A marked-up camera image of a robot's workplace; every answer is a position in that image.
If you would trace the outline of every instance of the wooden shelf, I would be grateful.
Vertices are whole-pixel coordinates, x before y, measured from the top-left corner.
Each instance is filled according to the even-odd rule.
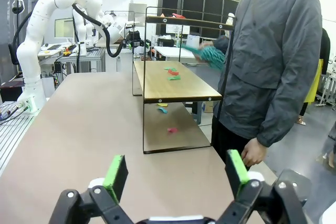
[[[134,62],[143,92],[143,61]],[[181,80],[164,68],[176,68]],[[144,103],[220,101],[221,94],[178,61],[146,61]]]
[[[209,147],[210,142],[183,103],[169,103],[167,114],[158,110],[156,104],[145,105],[144,153],[160,153],[191,148]],[[167,128],[177,128],[169,133]]]
[[[210,29],[217,29],[217,30],[229,30],[229,31],[233,31],[234,29],[233,26],[226,25],[225,23],[217,23],[217,22],[197,20],[197,19],[188,19],[188,18],[148,16],[146,17],[146,22],[154,23],[154,24],[195,26],[195,27],[203,27],[203,28],[210,28]]]

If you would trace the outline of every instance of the white robotic arm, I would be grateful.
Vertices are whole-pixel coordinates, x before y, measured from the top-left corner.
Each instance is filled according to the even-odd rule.
[[[81,12],[76,4],[83,8],[87,12],[87,15]],[[39,0],[29,20],[25,41],[17,49],[17,58],[25,83],[25,90],[18,98],[18,102],[23,106],[29,106],[31,113],[39,111],[46,103],[37,55],[47,29],[47,24],[56,9],[65,9],[70,6],[73,6],[76,10],[76,13],[74,12],[74,20],[75,24],[78,24],[76,26],[80,42],[85,42],[86,35],[83,17],[93,24],[95,29],[106,38],[107,42],[109,40],[112,42],[117,41],[120,35],[127,34],[125,25],[120,26],[113,23],[113,18],[112,20],[108,19],[111,25],[108,29],[106,28],[104,25],[104,23],[106,24],[106,18],[104,18],[101,10],[102,0]],[[85,44],[80,44],[80,47],[81,55],[84,55],[82,52],[86,51]]]

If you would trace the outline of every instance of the yellow bag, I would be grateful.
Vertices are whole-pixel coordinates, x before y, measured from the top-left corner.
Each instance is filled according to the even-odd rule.
[[[308,93],[308,95],[306,97],[306,100],[304,102],[311,103],[311,102],[315,101],[315,96],[316,96],[317,88],[319,86],[320,76],[321,76],[321,72],[322,72],[322,65],[323,65],[323,60],[320,59],[319,60],[319,65],[317,67],[314,82],[311,85],[309,93]]]

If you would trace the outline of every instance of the gray jacket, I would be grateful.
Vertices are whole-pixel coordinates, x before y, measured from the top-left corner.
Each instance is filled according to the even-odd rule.
[[[269,147],[293,127],[315,78],[322,36],[320,2],[240,0],[236,18],[220,122]],[[214,114],[218,116],[218,104]]]

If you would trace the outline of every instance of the red object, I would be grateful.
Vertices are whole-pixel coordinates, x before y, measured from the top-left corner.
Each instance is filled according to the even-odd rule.
[[[180,15],[180,14],[173,13],[173,15],[174,15],[176,18],[185,18],[184,16],[182,16],[182,15]]]
[[[178,75],[179,75],[179,72],[174,72],[174,71],[172,71],[171,69],[168,70],[168,73],[170,73],[170,74],[172,74],[172,75],[174,75],[174,76],[178,76]]]
[[[177,128],[168,128],[167,131],[170,132],[170,133],[176,133],[179,130]]]

